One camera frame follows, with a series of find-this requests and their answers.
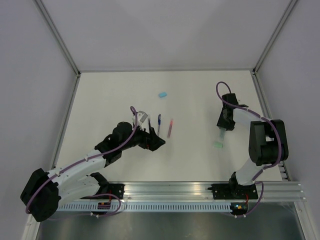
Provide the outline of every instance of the table surface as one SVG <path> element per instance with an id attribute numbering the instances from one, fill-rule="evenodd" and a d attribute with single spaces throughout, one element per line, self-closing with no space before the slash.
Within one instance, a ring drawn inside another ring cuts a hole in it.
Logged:
<path id="1" fill-rule="evenodd" d="M 229 84 L 240 104 L 262 113 L 249 71 L 159 71 L 82 73 L 63 138 L 57 166 L 83 158 L 119 122 L 132 122 L 130 106 L 150 114 L 166 144 L 151 152 L 140 147 L 101 169 L 111 182 L 228 181 L 249 158 L 249 130 L 240 124 L 225 133 L 223 148 L 214 147 L 222 103 L 216 84 Z M 159 98 L 158 94 L 167 92 Z M 228 92 L 223 85 L 220 94 Z M 167 138 L 174 119 L 171 138 Z M 258 180 L 281 181 L 278 167 Z"/>

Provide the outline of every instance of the blue pen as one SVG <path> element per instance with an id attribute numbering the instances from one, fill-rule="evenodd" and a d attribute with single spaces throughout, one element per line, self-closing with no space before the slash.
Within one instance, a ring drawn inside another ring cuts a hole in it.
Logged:
<path id="1" fill-rule="evenodd" d="M 161 114 L 159 114 L 159 116 L 158 116 L 158 136 L 160 133 L 160 124 L 161 124 Z"/>

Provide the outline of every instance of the gray floor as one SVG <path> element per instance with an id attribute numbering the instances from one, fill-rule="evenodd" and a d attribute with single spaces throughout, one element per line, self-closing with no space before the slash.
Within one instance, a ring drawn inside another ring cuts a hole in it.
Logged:
<path id="1" fill-rule="evenodd" d="M 53 217 L 65 217 L 57 212 Z M 37 240 L 303 240 L 292 205 L 263 203 L 247 218 L 221 213 L 122 212 L 44 221 Z"/>

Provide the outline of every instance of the gray wall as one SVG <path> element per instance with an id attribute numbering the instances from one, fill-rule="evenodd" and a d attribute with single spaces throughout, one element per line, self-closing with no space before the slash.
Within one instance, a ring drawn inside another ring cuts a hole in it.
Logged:
<path id="1" fill-rule="evenodd" d="M 2 0 L 0 23 L 0 233 L 18 240 L 20 194 L 49 168 L 75 75 L 32 0 Z"/>
<path id="2" fill-rule="evenodd" d="M 259 77 L 272 116 L 283 119 L 287 165 L 306 188 L 320 226 L 320 1 L 299 1 L 267 56 Z"/>
<path id="3" fill-rule="evenodd" d="M 289 0 L 43 0 L 81 71 L 253 68 Z"/>

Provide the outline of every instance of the white tabletop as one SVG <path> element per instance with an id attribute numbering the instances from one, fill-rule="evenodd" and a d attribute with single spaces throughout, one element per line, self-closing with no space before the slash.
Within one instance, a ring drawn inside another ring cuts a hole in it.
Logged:
<path id="1" fill-rule="evenodd" d="M 62 142 L 57 166 L 82 158 L 119 122 L 132 123 L 130 106 L 150 114 L 166 144 L 151 152 L 138 146 L 101 169 L 111 182 L 228 181 L 249 158 L 249 131 L 236 124 L 225 134 L 223 148 L 214 147 L 222 103 L 216 84 L 225 81 L 240 104 L 261 114 L 249 71 L 160 71 L 82 73 Z M 221 86 L 220 94 L 227 93 Z M 159 98 L 158 94 L 167 92 Z M 167 138 L 170 119 L 171 138 Z M 266 170 L 258 180 L 281 181 L 278 167 Z"/>

